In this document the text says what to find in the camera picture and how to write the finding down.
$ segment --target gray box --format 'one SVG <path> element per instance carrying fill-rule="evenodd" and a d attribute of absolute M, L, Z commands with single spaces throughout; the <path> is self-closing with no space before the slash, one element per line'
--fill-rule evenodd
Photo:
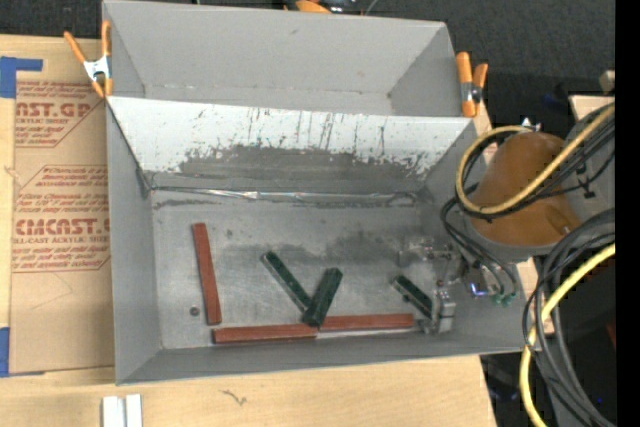
<path fill-rule="evenodd" d="M 516 351 L 520 300 L 473 299 L 453 329 L 321 333 L 216 346 L 191 225 L 207 225 L 221 326 L 300 322 L 260 262 L 275 251 L 310 293 L 344 277 L 331 315 L 413 313 L 400 273 L 430 295 L 455 275 L 438 213 L 476 138 L 461 117 L 440 22 L 105 0 L 115 84 L 109 201 L 118 383 Z"/>

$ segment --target yellow cable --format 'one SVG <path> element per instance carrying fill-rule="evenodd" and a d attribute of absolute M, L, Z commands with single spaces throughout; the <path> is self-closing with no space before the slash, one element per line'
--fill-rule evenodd
<path fill-rule="evenodd" d="M 544 168 L 544 170 L 525 187 L 518 194 L 511 197 L 510 199 L 492 206 L 480 206 L 473 203 L 464 192 L 464 183 L 463 183 L 463 174 L 467 162 L 473 152 L 483 144 L 487 139 L 500 134 L 502 132 L 524 132 L 527 131 L 525 127 L 520 126 L 508 126 L 496 128 L 495 130 L 491 130 L 487 132 L 485 135 L 476 139 L 476 141 L 465 151 L 462 155 L 462 159 L 460 160 L 460 165 L 458 166 L 458 170 L 456 172 L 456 192 L 458 194 L 458 198 L 460 202 L 464 205 L 465 209 L 470 212 L 477 212 L 487 215 L 499 214 L 504 212 L 505 210 L 509 210 L 514 207 L 521 201 L 523 201 L 527 196 L 529 196 L 533 191 L 535 191 L 541 184 L 544 182 L 551 174 L 564 162 L 569 155 L 571 155 L 580 144 L 584 142 L 584 140 L 589 137 L 604 121 L 611 116 L 615 111 L 615 104 L 608 106 L 604 109 L 596 118 L 591 122 L 578 136 L 571 141 L 565 148 L 554 158 L 549 165 Z"/>
<path fill-rule="evenodd" d="M 610 246 L 607 246 L 597 255 L 591 257 L 587 262 L 582 264 L 571 276 L 569 276 L 551 295 L 549 301 L 542 308 L 542 322 L 549 318 L 551 310 L 555 308 L 562 298 L 571 290 L 584 276 L 592 271 L 596 266 L 600 265 L 607 258 L 616 254 L 615 242 Z M 522 359 L 520 360 L 520 393 L 522 395 L 522 403 L 529 418 L 536 427 L 546 427 L 546 424 L 538 414 L 533 399 L 531 397 L 531 388 L 529 387 L 529 366 L 531 364 L 531 351 L 533 350 L 533 344 L 536 342 L 536 329 L 535 326 L 529 331 L 529 336 L 524 350 L 522 351 Z"/>

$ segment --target red stick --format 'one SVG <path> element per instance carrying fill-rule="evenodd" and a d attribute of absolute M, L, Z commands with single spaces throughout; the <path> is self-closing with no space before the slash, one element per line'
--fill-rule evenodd
<path fill-rule="evenodd" d="M 318 330 L 306 324 L 221 327 L 211 330 L 213 343 L 276 342 L 315 338 Z"/>
<path fill-rule="evenodd" d="M 327 316 L 320 331 L 363 331 L 376 329 L 407 329 L 413 327 L 413 315 L 410 313 L 391 313 L 381 315 L 342 315 Z"/>
<path fill-rule="evenodd" d="M 204 295 L 207 324 L 210 326 L 220 324 L 220 322 L 222 322 L 222 311 L 220 310 L 216 275 L 213 272 L 213 257 L 211 255 L 211 246 L 209 245 L 207 225 L 204 223 L 196 223 L 192 226 L 192 229 L 196 245 L 196 255 L 198 257 L 200 284 L 202 285 L 202 293 Z"/>

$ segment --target orange object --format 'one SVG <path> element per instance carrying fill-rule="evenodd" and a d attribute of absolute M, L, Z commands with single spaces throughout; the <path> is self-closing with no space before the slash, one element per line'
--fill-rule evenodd
<path fill-rule="evenodd" d="M 523 190 L 563 149 L 564 141 L 544 132 L 511 136 L 493 156 L 471 195 L 481 206 L 498 205 Z M 491 221 L 471 218 L 483 237 L 511 246 L 555 244 L 580 225 L 564 194 L 541 198 Z"/>
<path fill-rule="evenodd" d="M 467 84 L 473 82 L 473 75 L 471 74 L 471 59 L 467 52 L 458 52 L 456 55 L 456 64 L 458 65 L 458 78 L 460 84 Z"/>
<path fill-rule="evenodd" d="M 300 11 L 306 11 L 308 13 L 329 13 L 329 14 L 331 14 L 331 11 L 329 11 L 326 7 L 323 7 L 320 4 L 317 4 L 317 3 L 312 2 L 310 0 L 296 0 L 296 6 Z"/>
<path fill-rule="evenodd" d="M 473 85 L 477 88 L 484 88 L 484 84 L 487 80 L 487 70 L 489 69 L 489 65 L 487 63 L 482 63 L 476 66 L 476 69 L 473 70 Z"/>
<path fill-rule="evenodd" d="M 320 331 L 362 331 L 377 329 L 408 329 L 413 327 L 410 313 L 380 315 L 333 315 L 325 317 Z"/>
<path fill-rule="evenodd" d="M 102 22 L 101 39 L 102 39 L 102 57 L 97 61 L 88 61 L 84 52 L 78 45 L 73 35 L 64 31 L 64 39 L 67 40 L 73 55 L 84 66 L 87 75 L 91 79 L 91 86 L 100 98 L 110 96 L 113 93 L 113 79 L 111 78 L 111 24 L 108 20 Z M 103 84 L 97 80 L 98 76 L 104 77 Z"/>
<path fill-rule="evenodd" d="M 282 342 L 315 338 L 318 329 L 306 324 L 281 324 L 275 326 L 221 327 L 211 330 L 213 343 Z"/>
<path fill-rule="evenodd" d="M 200 271 L 200 284 L 204 295 L 204 307 L 207 316 L 207 324 L 214 325 L 222 322 L 222 311 L 220 299 L 218 297 L 218 285 L 216 275 L 213 271 L 213 261 L 211 246 L 209 245 L 209 235 L 207 225 L 196 223 L 192 226 L 193 239 L 196 244 L 196 255 L 198 257 L 198 269 Z"/>
<path fill-rule="evenodd" d="M 462 115 L 465 118 L 475 118 L 478 114 L 478 103 L 482 97 L 480 90 L 487 79 L 489 65 L 479 64 L 472 72 L 471 58 L 467 52 L 456 54 L 456 65 L 462 96 Z"/>

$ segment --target blue tape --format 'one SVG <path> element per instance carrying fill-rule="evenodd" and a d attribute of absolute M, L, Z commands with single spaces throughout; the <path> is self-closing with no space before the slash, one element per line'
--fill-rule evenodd
<path fill-rule="evenodd" d="M 42 59 L 0 57 L 0 98 L 16 97 L 18 71 L 42 71 Z"/>
<path fill-rule="evenodd" d="M 9 328 L 0 328 L 0 377 L 9 375 Z"/>

